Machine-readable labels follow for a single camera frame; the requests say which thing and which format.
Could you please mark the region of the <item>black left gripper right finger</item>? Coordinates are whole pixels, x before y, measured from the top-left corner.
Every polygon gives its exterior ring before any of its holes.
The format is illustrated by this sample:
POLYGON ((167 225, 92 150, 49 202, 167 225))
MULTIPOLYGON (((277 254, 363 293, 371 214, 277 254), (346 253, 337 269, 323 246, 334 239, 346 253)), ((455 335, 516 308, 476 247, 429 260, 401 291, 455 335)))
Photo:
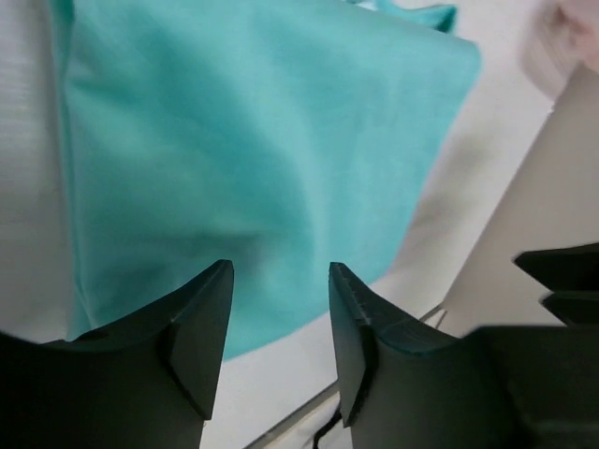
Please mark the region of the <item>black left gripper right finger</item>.
POLYGON ((594 448, 598 331, 483 326, 455 338, 329 268, 343 424, 357 448, 594 448))

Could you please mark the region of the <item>teal t shirt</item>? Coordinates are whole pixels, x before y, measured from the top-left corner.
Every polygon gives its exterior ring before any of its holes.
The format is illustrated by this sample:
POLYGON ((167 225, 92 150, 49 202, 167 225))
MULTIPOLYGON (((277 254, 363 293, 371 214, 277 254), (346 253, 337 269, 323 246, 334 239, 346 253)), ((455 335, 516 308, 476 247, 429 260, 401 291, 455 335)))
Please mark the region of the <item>teal t shirt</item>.
POLYGON ((52 1, 70 338, 219 259, 226 358, 329 307, 328 268, 393 263, 479 73, 453 5, 52 1))

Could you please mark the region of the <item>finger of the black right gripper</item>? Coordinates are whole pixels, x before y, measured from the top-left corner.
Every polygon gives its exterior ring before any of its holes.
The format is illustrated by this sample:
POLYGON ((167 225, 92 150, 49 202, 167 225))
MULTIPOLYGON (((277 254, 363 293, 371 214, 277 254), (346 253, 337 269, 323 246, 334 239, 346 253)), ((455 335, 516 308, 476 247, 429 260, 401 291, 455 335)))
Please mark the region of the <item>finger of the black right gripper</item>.
POLYGON ((598 244, 523 252, 514 264, 552 292, 598 290, 598 244))
POLYGON ((541 304, 567 326, 598 325, 597 291, 551 293, 541 304))

